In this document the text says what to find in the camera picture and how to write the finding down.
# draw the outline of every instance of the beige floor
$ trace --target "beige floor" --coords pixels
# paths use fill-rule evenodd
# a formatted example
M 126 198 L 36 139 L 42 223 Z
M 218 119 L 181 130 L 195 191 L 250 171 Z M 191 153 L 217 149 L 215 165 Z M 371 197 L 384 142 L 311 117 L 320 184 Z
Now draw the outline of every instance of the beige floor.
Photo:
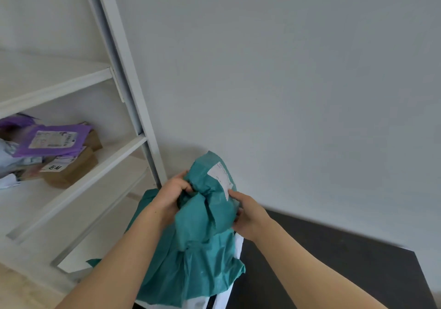
M 62 298 L 0 264 L 0 308 L 52 309 Z

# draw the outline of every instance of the shelf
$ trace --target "shelf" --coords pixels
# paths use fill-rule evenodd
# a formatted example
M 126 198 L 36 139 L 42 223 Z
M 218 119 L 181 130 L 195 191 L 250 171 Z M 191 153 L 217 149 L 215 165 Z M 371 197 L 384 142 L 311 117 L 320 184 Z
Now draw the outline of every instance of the shelf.
M 50 264 L 54 260 L 60 262 L 108 212 L 118 206 L 145 178 L 146 173 L 150 173 L 147 160 L 128 156 L 69 206 L 34 231 L 21 246 L 32 252 L 34 259 L 43 263 Z M 150 184 L 154 185 L 151 175 Z
M 107 63 L 0 50 L 0 118 L 111 78 Z
M 125 198 L 110 211 L 96 228 L 66 256 L 58 267 L 67 273 L 73 273 L 90 267 L 87 260 L 103 258 L 123 236 L 138 203 Z
M 56 189 L 37 179 L 0 190 L 0 235 L 10 231 L 7 236 L 20 244 L 146 140 L 144 135 L 140 135 L 129 142 L 98 150 L 95 153 L 98 165 L 68 189 Z

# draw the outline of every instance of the person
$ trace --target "person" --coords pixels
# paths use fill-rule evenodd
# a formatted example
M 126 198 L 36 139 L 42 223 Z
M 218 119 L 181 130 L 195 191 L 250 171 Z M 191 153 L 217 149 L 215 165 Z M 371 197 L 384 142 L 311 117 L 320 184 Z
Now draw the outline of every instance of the person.
M 129 309 L 135 302 L 163 229 L 174 221 L 186 171 L 170 179 L 104 259 L 57 309 Z M 297 243 L 252 197 L 229 191 L 242 207 L 233 228 L 255 243 L 299 309 L 385 309 Z

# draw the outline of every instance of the teal package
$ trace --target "teal package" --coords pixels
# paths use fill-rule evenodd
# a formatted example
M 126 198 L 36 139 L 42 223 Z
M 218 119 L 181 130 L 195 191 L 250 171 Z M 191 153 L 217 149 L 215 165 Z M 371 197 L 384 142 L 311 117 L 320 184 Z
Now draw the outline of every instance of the teal package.
M 195 193 L 179 197 L 175 222 L 159 240 L 137 300 L 181 307 L 184 300 L 226 291 L 245 272 L 234 258 L 231 226 L 239 204 L 228 195 L 236 187 L 224 162 L 209 151 L 195 160 L 184 179 Z M 127 230 L 157 193 L 144 193 Z M 99 261 L 88 263 L 94 267 Z

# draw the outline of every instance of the dark floor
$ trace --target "dark floor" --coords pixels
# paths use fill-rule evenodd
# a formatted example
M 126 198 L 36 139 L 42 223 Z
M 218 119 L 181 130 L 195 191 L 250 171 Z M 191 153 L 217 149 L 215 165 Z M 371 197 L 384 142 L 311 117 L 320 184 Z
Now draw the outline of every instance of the dark floor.
M 295 240 L 323 263 L 389 309 L 436 309 L 412 251 L 269 212 Z M 240 259 L 246 273 L 236 280 L 227 309 L 295 308 L 265 258 L 245 240 Z

